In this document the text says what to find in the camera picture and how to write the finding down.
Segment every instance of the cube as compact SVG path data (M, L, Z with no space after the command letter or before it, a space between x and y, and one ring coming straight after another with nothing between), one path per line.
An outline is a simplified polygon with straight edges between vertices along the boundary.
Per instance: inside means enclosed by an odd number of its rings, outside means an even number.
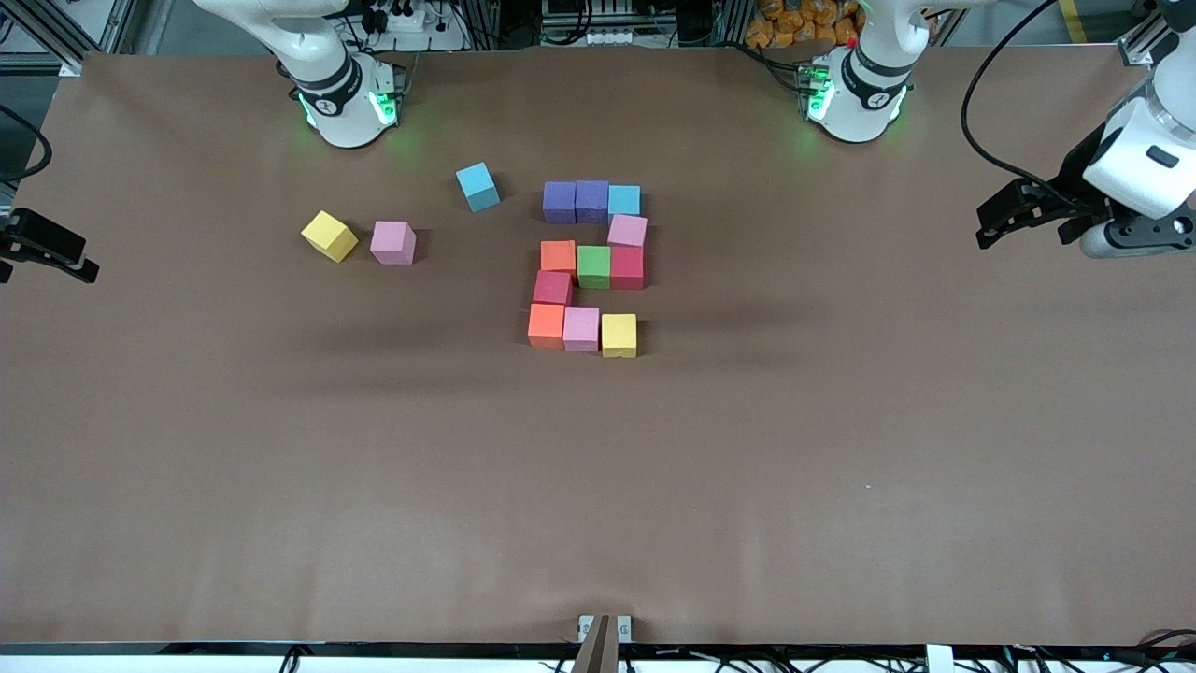
M643 289L643 247L610 249L610 288Z
M532 304L527 316L527 343L537 349L565 348L565 306Z
M605 179L579 179L574 206L578 224L606 224L610 183Z
M574 210L578 185L575 182L544 183L544 221L549 224L576 224Z
M499 204L499 188L494 185L494 178L490 177L486 161L457 171L457 182L465 192L469 209L475 213Z
M648 218L618 214L610 219L610 231L606 232L609 245L629 245L642 247L648 235Z
M536 304L569 305L573 298L573 275L563 270L536 271L536 289L531 300Z
M578 285L588 289L610 289L610 247L578 245Z
M573 240L541 240L539 269L578 274L578 244Z
M370 251L384 264L415 263L415 231L405 221L376 221Z
M634 359L635 349L635 313L604 313L602 316L602 357Z
M566 306L565 350L597 354L599 322L599 311L593 306Z
M606 212L610 216L640 214L640 188L635 184L611 184Z
M307 226L303 227L301 233L313 247L336 263L341 263L341 259L358 244L358 237L349 231L349 227L324 210L319 210Z

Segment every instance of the white robotic arm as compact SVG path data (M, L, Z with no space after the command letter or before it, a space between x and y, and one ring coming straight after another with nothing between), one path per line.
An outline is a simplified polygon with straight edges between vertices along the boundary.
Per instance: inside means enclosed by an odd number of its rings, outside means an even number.
M976 213L982 249L1019 228L1067 219L1063 244L1094 258L1196 249L1196 0L1161 4L1174 50L1043 183L1023 176Z
M859 43L836 47L813 60L804 86L806 118L847 142L880 136L901 114L907 82L930 42L922 10L963 10L996 0L862 0L866 24Z
M264 44L299 90L307 123L331 145L360 147L398 122L402 85L390 63L349 54L324 16L348 0L195 0Z

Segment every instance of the blue cube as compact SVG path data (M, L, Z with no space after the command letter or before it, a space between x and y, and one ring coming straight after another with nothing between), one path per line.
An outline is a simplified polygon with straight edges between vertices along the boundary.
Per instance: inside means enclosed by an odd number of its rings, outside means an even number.
M494 185L494 178L490 177L486 161L457 171L457 182L465 192L469 209L475 213L499 204L499 188Z
M611 184L606 198L610 218L640 214L640 186L637 184Z

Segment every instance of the green cube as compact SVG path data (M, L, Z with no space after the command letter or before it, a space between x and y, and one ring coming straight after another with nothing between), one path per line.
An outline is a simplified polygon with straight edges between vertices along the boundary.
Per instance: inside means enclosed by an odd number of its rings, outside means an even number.
M608 245L578 245L578 285L588 289L610 289Z

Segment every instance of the orange cube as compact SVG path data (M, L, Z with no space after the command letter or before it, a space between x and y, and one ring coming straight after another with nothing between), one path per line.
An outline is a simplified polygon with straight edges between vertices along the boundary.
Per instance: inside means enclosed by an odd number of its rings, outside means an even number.
M565 349L565 305L532 304L527 343L537 349Z
M575 240L541 240L541 270L567 270L578 275L578 243Z

